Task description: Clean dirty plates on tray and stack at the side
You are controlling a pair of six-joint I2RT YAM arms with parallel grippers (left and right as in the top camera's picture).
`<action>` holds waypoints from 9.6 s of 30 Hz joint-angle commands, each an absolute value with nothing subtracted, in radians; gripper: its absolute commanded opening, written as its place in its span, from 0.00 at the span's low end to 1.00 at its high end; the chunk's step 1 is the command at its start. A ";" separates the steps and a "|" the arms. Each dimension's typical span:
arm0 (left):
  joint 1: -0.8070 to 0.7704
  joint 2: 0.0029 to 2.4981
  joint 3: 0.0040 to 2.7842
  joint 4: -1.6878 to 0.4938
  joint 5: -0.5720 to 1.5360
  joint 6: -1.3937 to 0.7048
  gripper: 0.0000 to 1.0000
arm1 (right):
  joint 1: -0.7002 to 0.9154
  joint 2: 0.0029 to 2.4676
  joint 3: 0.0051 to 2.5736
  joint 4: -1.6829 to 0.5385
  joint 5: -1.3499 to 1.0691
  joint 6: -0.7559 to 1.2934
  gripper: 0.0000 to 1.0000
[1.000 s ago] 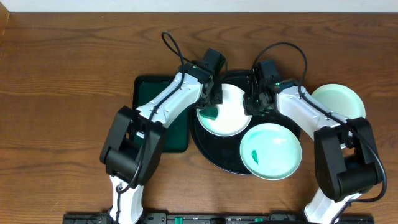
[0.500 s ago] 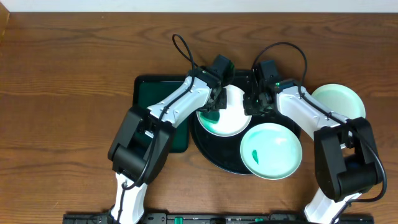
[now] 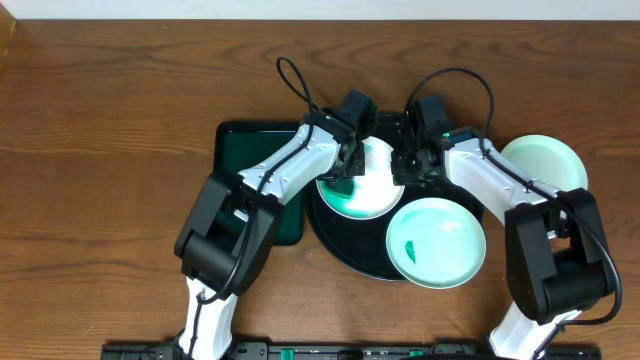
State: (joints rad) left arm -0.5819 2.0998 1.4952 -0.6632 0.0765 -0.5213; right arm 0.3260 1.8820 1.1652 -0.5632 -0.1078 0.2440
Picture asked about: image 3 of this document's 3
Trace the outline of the green scrubbing sponge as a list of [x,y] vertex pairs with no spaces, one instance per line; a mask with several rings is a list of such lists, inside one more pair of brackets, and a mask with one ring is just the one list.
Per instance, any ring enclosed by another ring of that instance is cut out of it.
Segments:
[[327,197],[349,200],[353,197],[355,185],[351,178],[339,179],[335,182],[324,182],[323,190]]

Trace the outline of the white plate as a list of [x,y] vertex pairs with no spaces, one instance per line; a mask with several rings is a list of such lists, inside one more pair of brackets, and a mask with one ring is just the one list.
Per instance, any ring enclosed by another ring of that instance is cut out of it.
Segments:
[[363,141],[365,174],[351,179],[355,185],[349,200],[327,197],[323,190],[325,180],[317,180],[320,198],[337,214],[353,220],[369,220],[389,212],[401,199],[404,186],[395,185],[391,172],[392,147],[385,141],[369,137]]

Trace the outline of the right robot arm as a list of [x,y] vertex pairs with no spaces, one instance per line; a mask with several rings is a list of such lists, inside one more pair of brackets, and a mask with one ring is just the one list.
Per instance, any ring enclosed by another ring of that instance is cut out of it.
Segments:
[[586,189],[565,191],[523,170],[474,128],[406,129],[392,146],[390,165],[396,184],[437,175],[504,225],[513,302],[489,335],[495,356],[539,359],[565,327],[600,325],[618,314],[620,275]]

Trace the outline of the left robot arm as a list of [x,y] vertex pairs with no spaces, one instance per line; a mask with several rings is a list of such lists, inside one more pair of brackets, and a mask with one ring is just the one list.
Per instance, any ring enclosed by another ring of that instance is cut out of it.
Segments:
[[181,358],[219,359],[227,352],[238,298],[263,269],[287,203],[318,178],[363,174],[363,141],[376,126],[366,117],[309,113],[266,159],[207,177],[174,247],[190,295],[176,344]]

